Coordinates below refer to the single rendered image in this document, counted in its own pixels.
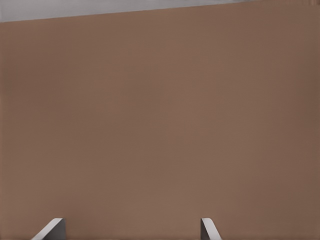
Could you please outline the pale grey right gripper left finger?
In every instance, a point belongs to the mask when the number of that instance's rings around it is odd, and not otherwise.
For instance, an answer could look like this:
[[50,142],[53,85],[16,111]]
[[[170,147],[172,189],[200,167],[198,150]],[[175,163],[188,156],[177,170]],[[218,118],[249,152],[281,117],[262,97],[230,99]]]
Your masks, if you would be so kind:
[[31,240],[66,240],[66,220],[64,218],[52,219]]

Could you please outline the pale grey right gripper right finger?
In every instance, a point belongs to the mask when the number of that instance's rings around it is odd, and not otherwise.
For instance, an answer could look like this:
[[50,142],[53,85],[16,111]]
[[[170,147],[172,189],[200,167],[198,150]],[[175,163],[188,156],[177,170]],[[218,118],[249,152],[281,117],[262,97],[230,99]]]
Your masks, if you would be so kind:
[[200,239],[222,240],[222,237],[211,218],[205,217],[200,219]]

